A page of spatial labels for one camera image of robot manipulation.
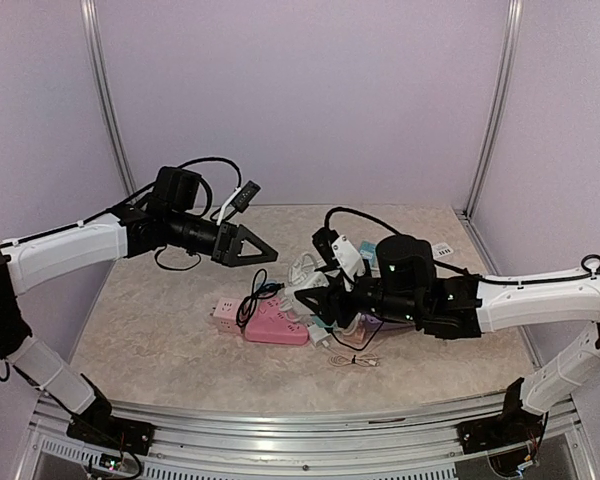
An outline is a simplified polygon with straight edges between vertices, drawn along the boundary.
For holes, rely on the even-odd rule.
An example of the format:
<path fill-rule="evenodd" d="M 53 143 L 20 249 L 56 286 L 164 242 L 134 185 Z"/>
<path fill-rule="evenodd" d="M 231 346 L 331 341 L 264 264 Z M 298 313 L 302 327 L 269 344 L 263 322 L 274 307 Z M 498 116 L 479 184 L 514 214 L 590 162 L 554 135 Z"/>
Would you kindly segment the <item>pink triangular power socket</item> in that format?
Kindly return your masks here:
<path fill-rule="evenodd" d="M 292 311 L 282 311 L 278 297 L 261 300 L 244 328 L 245 339 L 252 343 L 303 346 L 309 332 Z"/>

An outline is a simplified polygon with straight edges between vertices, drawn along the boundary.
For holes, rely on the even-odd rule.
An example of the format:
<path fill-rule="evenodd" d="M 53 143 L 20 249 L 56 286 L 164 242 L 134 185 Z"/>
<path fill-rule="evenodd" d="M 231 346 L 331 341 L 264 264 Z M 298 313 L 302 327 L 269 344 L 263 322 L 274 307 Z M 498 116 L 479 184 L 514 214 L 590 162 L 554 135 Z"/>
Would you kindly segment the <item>pink cube socket adapter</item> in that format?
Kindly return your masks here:
<path fill-rule="evenodd" d="M 211 318 L 219 333 L 240 335 L 241 329 L 236 323 L 240 299 L 221 297 L 213 309 Z"/>

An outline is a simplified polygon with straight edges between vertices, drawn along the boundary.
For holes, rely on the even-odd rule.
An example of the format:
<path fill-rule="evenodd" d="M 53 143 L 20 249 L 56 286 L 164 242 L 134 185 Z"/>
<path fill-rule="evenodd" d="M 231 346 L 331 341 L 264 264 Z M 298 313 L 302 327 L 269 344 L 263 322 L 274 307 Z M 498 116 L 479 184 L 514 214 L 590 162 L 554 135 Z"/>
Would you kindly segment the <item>white cartoon charger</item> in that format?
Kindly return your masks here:
<path fill-rule="evenodd" d="M 327 276 L 323 272 L 314 271 L 308 274 L 303 282 L 299 285 L 298 292 L 328 286 L 329 280 Z"/>

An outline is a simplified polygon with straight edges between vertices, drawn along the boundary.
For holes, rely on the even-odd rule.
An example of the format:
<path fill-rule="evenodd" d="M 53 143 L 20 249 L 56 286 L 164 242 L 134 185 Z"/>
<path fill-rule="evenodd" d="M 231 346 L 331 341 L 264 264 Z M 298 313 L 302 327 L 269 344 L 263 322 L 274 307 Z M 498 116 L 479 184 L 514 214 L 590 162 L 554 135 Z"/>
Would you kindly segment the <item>small pink charger plug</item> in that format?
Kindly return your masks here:
<path fill-rule="evenodd" d="M 359 323 L 341 333 L 341 339 L 347 344 L 362 345 L 365 342 L 367 330 L 365 323 Z"/>

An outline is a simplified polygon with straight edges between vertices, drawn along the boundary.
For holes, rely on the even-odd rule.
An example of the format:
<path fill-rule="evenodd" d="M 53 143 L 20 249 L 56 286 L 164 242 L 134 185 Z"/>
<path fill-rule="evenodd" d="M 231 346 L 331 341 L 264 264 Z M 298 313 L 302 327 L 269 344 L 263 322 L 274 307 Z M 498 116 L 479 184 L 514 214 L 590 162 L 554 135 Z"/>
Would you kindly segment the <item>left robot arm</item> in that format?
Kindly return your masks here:
<path fill-rule="evenodd" d="M 161 167 L 154 182 L 85 220 L 0 241 L 0 381 L 11 372 L 21 374 L 98 444 L 113 443 L 120 434 L 109 400 L 34 336 L 18 298 L 85 267 L 160 254 L 168 247 L 230 268 L 276 261 L 277 251 L 247 227 L 230 223 L 226 210 L 216 220 L 193 213 L 198 190 L 213 199 L 208 182 L 191 171 L 193 164 Z"/>

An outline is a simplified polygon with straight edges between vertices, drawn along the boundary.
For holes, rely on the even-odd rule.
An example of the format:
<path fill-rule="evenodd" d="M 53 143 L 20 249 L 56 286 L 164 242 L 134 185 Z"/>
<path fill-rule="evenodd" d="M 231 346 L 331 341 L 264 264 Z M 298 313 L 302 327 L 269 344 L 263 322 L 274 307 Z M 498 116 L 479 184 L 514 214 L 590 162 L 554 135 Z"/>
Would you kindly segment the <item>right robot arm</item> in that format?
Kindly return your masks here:
<path fill-rule="evenodd" d="M 551 407 L 600 373 L 600 256 L 579 268 L 530 277 L 472 274 L 452 267 L 437 275 L 429 242 L 391 235 L 376 246 L 378 276 L 345 237 L 320 250 L 329 271 L 324 286 L 295 292 L 295 298 L 326 326 L 347 328 L 359 314 L 391 323 L 411 323 L 444 340 L 479 338 L 485 333 L 530 324 L 583 321 L 581 334 L 541 370 L 506 391 L 491 426 L 503 444 L 515 442 Z"/>

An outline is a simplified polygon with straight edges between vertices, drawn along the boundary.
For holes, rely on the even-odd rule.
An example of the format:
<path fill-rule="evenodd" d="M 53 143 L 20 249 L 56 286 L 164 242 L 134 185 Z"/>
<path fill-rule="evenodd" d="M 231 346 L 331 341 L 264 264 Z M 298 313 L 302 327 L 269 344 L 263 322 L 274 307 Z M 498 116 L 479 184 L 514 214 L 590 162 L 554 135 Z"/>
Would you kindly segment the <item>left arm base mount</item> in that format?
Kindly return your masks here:
<path fill-rule="evenodd" d="M 67 435 L 87 444 L 146 456 L 152 445 L 156 427 L 148 422 L 111 417 L 102 428 L 72 420 Z"/>

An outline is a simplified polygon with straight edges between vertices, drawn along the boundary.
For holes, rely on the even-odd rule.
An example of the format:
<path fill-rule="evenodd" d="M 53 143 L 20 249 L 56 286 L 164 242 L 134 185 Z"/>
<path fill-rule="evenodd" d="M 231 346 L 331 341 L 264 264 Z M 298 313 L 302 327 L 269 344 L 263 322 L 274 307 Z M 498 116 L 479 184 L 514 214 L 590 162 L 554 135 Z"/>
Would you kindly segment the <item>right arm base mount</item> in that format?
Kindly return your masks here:
<path fill-rule="evenodd" d="M 539 438 L 543 432 L 542 417 L 531 420 L 502 421 L 497 416 L 471 420 L 456 427 L 465 455 L 494 450 Z"/>

